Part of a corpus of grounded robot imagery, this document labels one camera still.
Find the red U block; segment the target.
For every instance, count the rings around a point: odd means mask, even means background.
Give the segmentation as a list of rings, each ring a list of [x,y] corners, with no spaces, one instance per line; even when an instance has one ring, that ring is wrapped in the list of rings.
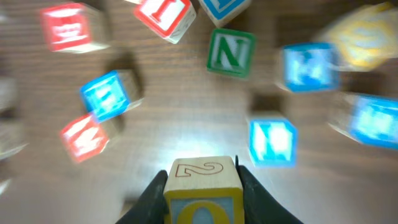
[[[68,123],[60,138],[71,159],[80,163],[102,153],[123,129],[119,116],[99,122],[93,113],[87,113]]]

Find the red E block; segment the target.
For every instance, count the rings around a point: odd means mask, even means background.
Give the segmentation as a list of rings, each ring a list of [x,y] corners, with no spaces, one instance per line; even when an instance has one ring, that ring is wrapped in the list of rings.
[[[53,52],[83,54],[110,47],[104,14],[82,2],[66,2],[40,11],[48,47]]]

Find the blue L block lower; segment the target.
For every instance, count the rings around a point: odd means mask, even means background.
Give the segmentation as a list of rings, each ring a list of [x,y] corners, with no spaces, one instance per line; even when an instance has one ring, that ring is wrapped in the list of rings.
[[[256,167],[296,164],[298,131],[287,118],[251,118],[248,127],[249,155]]]

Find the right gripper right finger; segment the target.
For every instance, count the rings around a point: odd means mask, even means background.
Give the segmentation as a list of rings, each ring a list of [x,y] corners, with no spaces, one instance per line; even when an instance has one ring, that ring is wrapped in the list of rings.
[[[245,224],[303,224],[283,207],[235,156],[235,168],[243,186]]]

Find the blue 2 block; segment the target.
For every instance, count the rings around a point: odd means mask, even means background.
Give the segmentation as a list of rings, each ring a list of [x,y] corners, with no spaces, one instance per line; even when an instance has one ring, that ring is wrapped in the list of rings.
[[[332,44],[306,42],[280,48],[275,61],[276,84],[292,93],[336,90],[338,56]]]

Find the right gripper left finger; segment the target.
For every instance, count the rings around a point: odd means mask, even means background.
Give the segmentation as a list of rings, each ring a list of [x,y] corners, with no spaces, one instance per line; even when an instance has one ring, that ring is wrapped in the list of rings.
[[[116,222],[116,224],[164,224],[164,216],[169,213],[163,196],[168,175],[159,171],[152,179],[138,201]]]

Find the blue T block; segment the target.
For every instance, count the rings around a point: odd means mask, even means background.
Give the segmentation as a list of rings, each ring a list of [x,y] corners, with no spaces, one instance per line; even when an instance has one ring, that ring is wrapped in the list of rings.
[[[329,125],[361,144],[397,149],[397,100],[338,92],[331,98]]]

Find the green N block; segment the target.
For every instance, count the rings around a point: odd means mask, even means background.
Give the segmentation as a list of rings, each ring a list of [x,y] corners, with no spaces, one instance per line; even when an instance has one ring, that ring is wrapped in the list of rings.
[[[206,68],[209,72],[247,79],[255,46],[252,33],[217,28],[211,34]]]

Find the yellow block cluster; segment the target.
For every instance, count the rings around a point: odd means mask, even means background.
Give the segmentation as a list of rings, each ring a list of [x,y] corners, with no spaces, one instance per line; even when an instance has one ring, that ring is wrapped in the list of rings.
[[[397,7],[364,5],[322,29],[315,41],[335,46],[339,71],[369,72],[397,57]]]

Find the yellow O block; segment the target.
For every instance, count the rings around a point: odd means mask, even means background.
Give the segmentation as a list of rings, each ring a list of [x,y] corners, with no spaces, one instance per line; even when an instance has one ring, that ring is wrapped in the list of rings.
[[[243,224],[243,185],[229,156],[176,159],[164,188],[166,224]]]

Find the blue H block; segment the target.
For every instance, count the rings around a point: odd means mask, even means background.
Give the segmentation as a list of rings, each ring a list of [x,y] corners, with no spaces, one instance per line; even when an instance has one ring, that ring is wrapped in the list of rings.
[[[102,123],[139,106],[143,91],[132,70],[112,70],[80,88],[86,109]]]

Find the red I block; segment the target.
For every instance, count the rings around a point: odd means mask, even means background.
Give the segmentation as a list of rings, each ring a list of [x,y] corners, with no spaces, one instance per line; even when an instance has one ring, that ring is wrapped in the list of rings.
[[[144,0],[134,15],[158,36],[177,44],[197,14],[190,0]]]

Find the blue D block centre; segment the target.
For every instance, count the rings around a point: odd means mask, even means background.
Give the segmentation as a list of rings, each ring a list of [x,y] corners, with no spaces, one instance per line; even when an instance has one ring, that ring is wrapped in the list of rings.
[[[251,0],[199,0],[216,27],[223,27],[246,10]]]

